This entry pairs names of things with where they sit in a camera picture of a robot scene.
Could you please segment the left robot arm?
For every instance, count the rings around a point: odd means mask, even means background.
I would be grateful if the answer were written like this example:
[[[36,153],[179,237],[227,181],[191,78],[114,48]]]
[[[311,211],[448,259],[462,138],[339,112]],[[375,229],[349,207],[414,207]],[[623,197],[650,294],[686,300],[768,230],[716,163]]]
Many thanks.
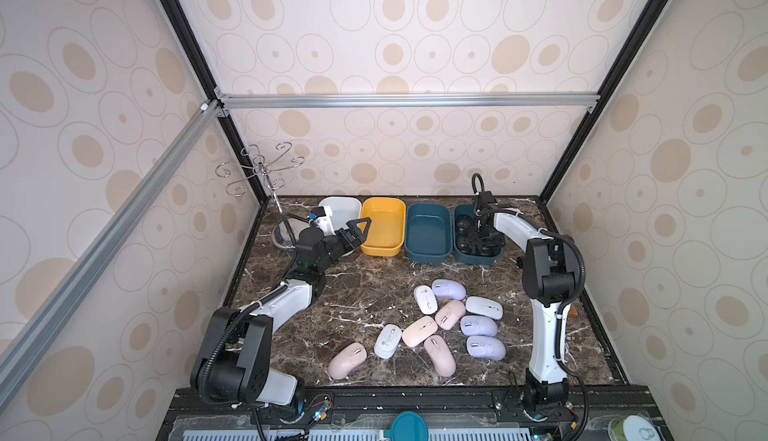
[[[328,235],[317,216],[305,222],[293,258],[270,292],[242,309],[222,307],[212,314],[190,374],[190,386],[204,403],[303,410],[304,382],[270,367],[273,334],[320,296],[325,272],[362,246],[372,227],[364,217]]]

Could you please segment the black mouse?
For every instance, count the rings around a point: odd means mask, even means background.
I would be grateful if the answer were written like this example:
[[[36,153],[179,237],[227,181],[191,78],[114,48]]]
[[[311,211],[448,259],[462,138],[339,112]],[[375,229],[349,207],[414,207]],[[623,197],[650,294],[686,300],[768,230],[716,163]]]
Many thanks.
[[[483,257],[498,256],[505,245],[503,240],[497,238],[481,239],[475,244],[475,254]]]
[[[473,226],[473,218],[466,214],[460,214],[455,219],[455,229],[458,235],[465,235]]]
[[[456,237],[456,247],[458,251],[463,254],[466,254],[466,255],[473,254],[473,243],[469,236],[458,235]]]

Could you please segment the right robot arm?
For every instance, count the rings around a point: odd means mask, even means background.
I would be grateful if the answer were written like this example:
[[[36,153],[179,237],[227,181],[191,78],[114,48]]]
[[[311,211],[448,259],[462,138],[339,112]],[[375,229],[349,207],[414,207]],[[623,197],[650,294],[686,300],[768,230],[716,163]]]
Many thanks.
[[[524,251],[520,263],[522,286],[533,309],[533,347],[526,369],[522,406],[532,417],[545,417],[568,397],[568,378],[575,372],[566,366],[567,316],[585,287],[583,256],[573,240],[537,226],[521,211],[501,206],[493,194],[479,191],[473,210],[481,230],[494,239],[500,235]]]

